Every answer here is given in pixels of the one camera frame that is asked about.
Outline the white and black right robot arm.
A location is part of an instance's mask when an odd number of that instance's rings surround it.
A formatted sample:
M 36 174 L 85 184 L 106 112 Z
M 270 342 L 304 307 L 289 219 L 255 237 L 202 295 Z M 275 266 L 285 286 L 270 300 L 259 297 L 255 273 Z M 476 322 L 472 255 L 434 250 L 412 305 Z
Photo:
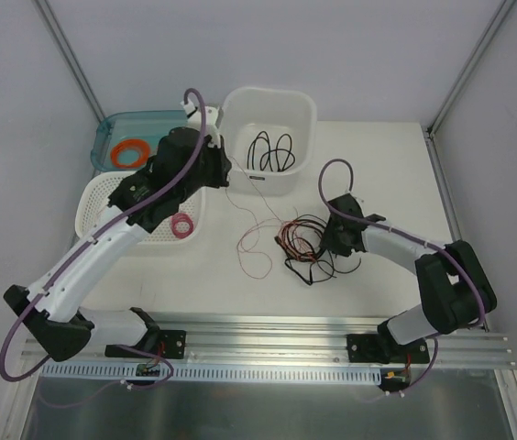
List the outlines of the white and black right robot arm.
M 420 294 L 418 305 L 385 320 L 375 332 L 347 335 L 350 362 L 429 364 L 428 337 L 481 325 L 496 308 L 496 294 L 468 242 L 435 244 L 399 231 L 381 215 L 363 215 L 349 193 L 326 204 L 324 249 L 342 257 L 358 252 L 383 257 L 408 270 Z

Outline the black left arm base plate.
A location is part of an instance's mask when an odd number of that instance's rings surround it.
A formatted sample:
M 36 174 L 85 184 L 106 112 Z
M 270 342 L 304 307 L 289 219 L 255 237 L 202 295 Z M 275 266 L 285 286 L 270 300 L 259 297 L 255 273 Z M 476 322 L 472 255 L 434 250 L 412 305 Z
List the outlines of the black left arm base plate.
M 184 330 L 162 330 L 151 327 L 133 346 L 108 345 L 107 358 L 166 358 L 183 359 L 187 333 Z

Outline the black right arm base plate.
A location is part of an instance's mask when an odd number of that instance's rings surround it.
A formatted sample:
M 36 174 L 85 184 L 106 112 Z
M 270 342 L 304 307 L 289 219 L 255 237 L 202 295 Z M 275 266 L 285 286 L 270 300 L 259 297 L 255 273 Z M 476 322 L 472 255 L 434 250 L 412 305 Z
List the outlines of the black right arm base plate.
M 430 361 L 423 339 L 402 346 L 378 334 L 349 334 L 346 336 L 346 350 L 350 363 L 426 365 Z

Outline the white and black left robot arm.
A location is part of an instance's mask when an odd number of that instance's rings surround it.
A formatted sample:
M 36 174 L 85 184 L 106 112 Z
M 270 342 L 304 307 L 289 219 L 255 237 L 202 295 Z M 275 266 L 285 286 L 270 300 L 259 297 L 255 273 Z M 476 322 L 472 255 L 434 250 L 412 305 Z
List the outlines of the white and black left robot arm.
M 173 128 L 157 154 L 117 185 L 92 229 L 50 272 L 5 292 L 6 303 L 50 359 L 68 360 L 89 345 L 103 345 L 109 357 L 158 353 L 163 333 L 142 309 L 89 310 L 83 300 L 121 257 L 200 189 L 226 187 L 231 168 L 222 136 Z

